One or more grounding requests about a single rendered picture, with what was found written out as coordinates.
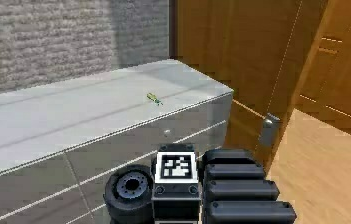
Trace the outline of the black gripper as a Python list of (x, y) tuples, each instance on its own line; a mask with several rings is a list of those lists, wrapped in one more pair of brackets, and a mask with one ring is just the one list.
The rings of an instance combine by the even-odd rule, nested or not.
[(103, 194), (110, 224), (154, 224), (152, 186), (146, 165), (128, 165), (113, 173)]

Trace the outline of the grey chest of drawers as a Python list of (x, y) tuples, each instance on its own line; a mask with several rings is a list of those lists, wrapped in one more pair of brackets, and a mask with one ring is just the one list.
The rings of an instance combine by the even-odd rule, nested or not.
[(95, 224), (117, 169), (222, 146), (232, 95), (171, 59), (0, 94), (0, 224)]

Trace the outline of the small green yellow pen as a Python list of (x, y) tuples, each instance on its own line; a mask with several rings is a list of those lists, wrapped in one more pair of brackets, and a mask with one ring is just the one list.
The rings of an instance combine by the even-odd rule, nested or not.
[(147, 96), (147, 98), (148, 98), (149, 100), (151, 100), (152, 102), (154, 102), (157, 106), (163, 105), (163, 103), (161, 102), (161, 100), (159, 100), (159, 99), (157, 98), (156, 95), (154, 95), (154, 94), (152, 94), (152, 93), (147, 93), (146, 96)]

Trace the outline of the brown wooden room door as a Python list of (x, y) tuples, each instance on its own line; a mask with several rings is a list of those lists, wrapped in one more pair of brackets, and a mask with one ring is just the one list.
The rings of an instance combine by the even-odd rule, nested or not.
[[(232, 88), (224, 145), (274, 160), (329, 0), (169, 0), (170, 56)], [(262, 146), (265, 116), (280, 120)]]

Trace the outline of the brown wooden panelled door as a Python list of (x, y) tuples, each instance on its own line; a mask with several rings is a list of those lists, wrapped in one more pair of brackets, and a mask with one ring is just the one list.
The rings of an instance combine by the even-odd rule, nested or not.
[(351, 135), (351, 0), (329, 0), (296, 108)]

